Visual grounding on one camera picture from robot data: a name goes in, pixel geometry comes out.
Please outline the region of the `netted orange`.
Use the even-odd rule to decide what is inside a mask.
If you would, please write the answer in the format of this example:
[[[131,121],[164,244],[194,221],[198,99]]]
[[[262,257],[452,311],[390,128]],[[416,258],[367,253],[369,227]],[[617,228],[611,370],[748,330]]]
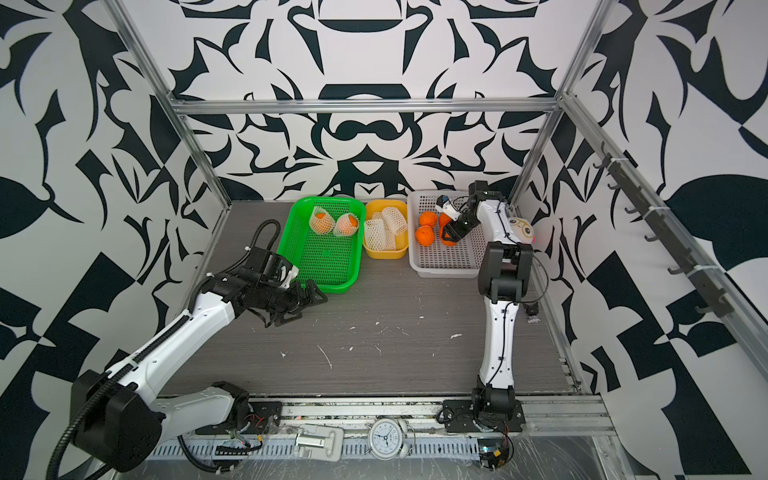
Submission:
[[[448,223],[450,223],[451,221],[452,221],[451,217],[450,217],[450,216],[448,216],[447,214],[445,214],[445,213],[441,213],[441,214],[440,214],[440,216],[439,216],[439,225],[440,225],[440,228],[443,228],[443,227],[445,227],[445,226],[446,226]]]
[[[435,241],[434,229],[430,225],[421,225],[414,232],[416,242],[422,247],[429,247]]]
[[[457,243],[453,241],[448,234],[443,230],[440,231],[440,240],[446,246],[456,246]]]
[[[351,212],[342,214],[335,222],[333,234],[336,237],[351,237],[359,230],[360,221]]]
[[[333,232],[335,219],[323,207],[314,206],[309,219],[309,227],[316,235],[327,235]]]

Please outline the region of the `white foam net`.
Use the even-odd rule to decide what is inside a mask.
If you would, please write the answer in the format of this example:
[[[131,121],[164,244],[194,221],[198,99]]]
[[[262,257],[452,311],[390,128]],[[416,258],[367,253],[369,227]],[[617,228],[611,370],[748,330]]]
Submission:
[[[408,222],[402,212],[394,206],[385,207],[381,211],[386,228],[395,236],[407,232]]]
[[[364,242],[368,250],[386,251],[388,247],[387,229],[382,218],[372,218],[364,224]]]

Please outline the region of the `white perforated plastic basket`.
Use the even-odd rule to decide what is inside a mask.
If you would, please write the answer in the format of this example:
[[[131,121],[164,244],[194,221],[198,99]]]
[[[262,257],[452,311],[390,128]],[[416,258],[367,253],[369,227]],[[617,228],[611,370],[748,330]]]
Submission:
[[[438,238],[439,227],[434,228],[435,240],[422,246],[415,237],[420,227],[419,218],[426,211],[435,212],[439,196],[446,195],[454,203],[466,201],[466,191],[419,190],[407,196],[409,262],[422,278],[476,278],[485,253],[487,240],[481,227],[476,227],[456,246],[446,246]]]

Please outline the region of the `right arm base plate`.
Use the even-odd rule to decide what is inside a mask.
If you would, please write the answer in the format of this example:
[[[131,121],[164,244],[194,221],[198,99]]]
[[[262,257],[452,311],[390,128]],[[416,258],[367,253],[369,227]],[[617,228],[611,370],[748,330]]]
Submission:
[[[512,413],[476,412],[470,400],[444,400],[435,420],[448,433],[501,432],[520,433],[526,423],[522,406]]]

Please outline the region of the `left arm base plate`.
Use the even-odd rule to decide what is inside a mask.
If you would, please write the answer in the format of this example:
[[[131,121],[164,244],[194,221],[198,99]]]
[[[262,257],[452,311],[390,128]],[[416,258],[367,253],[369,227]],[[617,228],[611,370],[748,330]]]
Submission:
[[[236,429],[243,435],[268,434],[280,426],[283,403],[280,401],[250,401],[240,409],[236,420],[201,427],[197,435],[224,435]]]

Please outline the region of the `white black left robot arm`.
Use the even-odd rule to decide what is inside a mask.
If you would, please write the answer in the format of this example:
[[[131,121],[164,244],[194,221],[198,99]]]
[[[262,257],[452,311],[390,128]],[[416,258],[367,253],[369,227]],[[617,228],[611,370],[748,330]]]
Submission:
[[[184,436],[209,425],[239,436],[248,427],[248,392],[220,381],[193,394],[166,400],[159,395],[194,353],[242,313],[278,327],[326,303],[317,284],[299,281],[298,273],[271,245],[250,243],[234,264],[206,275],[179,316],[140,349],[102,373],[83,373],[72,386],[70,423],[54,447],[46,478],[58,478],[71,445],[101,462],[91,475],[99,479],[111,470],[132,470],[170,438],[195,468],[214,475],[231,472],[233,464],[202,462]]]

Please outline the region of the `orange being unwrapped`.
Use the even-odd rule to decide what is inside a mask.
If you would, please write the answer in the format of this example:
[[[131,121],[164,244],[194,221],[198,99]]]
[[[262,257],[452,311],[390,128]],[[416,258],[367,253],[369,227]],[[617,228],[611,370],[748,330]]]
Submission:
[[[419,227],[433,229],[438,224],[439,216],[433,211],[425,211],[419,216]]]

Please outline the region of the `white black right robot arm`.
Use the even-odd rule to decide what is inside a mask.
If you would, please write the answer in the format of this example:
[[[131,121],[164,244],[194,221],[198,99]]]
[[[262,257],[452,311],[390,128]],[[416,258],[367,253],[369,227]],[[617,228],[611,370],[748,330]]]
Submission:
[[[484,356],[472,393],[472,411],[479,422],[489,416],[514,416],[513,373],[515,321],[530,284],[534,263],[533,229],[510,213],[505,196],[485,181],[468,188],[466,201],[441,195],[436,211],[449,218],[440,239],[457,243],[480,229],[486,239],[477,285],[486,313]]]

